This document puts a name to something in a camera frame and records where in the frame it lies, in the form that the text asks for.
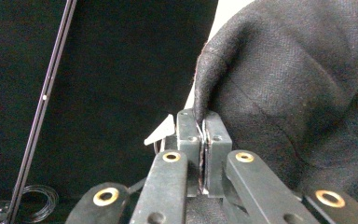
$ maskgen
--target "black cable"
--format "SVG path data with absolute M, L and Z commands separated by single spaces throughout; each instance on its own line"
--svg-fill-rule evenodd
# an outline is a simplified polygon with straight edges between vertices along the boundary
M 24 188 L 24 192 L 22 194 L 26 194 L 30 192 L 42 193 L 48 198 L 48 201 L 46 202 L 46 205 L 38 212 L 30 215 L 29 217 L 24 217 L 22 219 L 22 222 L 36 223 L 36 222 L 43 221 L 54 211 L 54 208 L 56 207 L 59 201 L 58 193 L 49 186 L 32 185 Z
M 144 184 L 146 182 L 147 177 L 143 178 L 142 180 L 138 181 L 138 183 L 132 185 L 131 187 L 129 187 L 129 193 L 133 194 L 136 191 L 140 190 L 141 188 L 144 187 Z

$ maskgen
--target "coiled cable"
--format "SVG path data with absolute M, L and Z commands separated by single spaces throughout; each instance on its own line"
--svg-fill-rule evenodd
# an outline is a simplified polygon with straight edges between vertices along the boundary
M 30 192 L 37 192 L 44 194 L 48 201 L 46 205 L 40 209 L 38 212 L 31 214 L 28 217 L 23 217 L 22 222 L 25 223 L 36 223 L 46 219 L 56 207 L 59 196 L 58 193 L 51 187 L 45 185 L 31 185 L 24 188 L 24 192 L 22 194 L 30 193 Z

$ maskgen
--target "black fabric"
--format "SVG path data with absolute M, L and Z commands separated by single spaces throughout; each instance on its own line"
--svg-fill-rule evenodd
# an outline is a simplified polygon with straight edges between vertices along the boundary
M 224 224 L 227 223 L 222 199 L 211 199 L 206 195 L 186 200 L 187 224 Z
M 358 200 L 358 1 L 255 1 L 204 47 L 194 112 L 221 116 L 235 149 L 291 189 Z

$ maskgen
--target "metal rod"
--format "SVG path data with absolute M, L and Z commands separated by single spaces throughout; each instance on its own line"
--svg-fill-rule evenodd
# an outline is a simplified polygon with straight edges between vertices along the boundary
M 46 109 L 48 107 L 48 100 L 57 74 L 57 69 L 60 64 L 63 46 L 65 45 L 66 37 L 68 36 L 69 26 L 74 15 L 77 0 L 67 0 L 65 10 L 62 15 L 62 20 L 54 44 L 54 49 L 51 54 L 48 71 L 46 73 L 43 89 L 40 94 L 39 103 L 34 115 L 34 122 L 32 124 L 31 132 L 28 138 L 27 146 L 25 148 L 24 157 L 22 158 L 19 176 L 17 177 L 16 186 L 13 190 L 11 204 L 7 214 L 6 223 L 13 224 L 21 203 L 22 192 L 27 181 L 28 173 L 31 168 L 32 159 L 34 157 L 34 150 L 40 134 L 40 129 L 43 124 Z

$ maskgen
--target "screw hole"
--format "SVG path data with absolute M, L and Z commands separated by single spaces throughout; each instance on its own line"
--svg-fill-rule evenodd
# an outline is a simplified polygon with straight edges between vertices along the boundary
M 103 201 L 109 200 L 113 197 L 112 193 L 106 192 L 100 195 L 100 199 Z
M 161 224 L 164 222 L 164 220 L 165 220 L 165 216 L 162 215 L 161 213 L 152 213 L 147 218 L 147 223 L 148 224 Z
M 330 194 L 324 194 L 323 197 L 331 203 L 338 203 L 338 199 Z
M 176 159 L 176 156 L 175 155 L 168 155 L 167 158 L 170 159 L 170 160 L 174 160 L 174 159 Z
M 283 219 L 287 224 L 300 224 L 304 223 L 304 219 L 296 214 L 284 214 Z
M 213 137 L 213 140 L 218 142 L 218 141 L 222 140 L 222 136 L 216 135 Z
M 195 142 L 197 141 L 197 137 L 188 137 L 188 140 L 190 140 L 191 142 Z

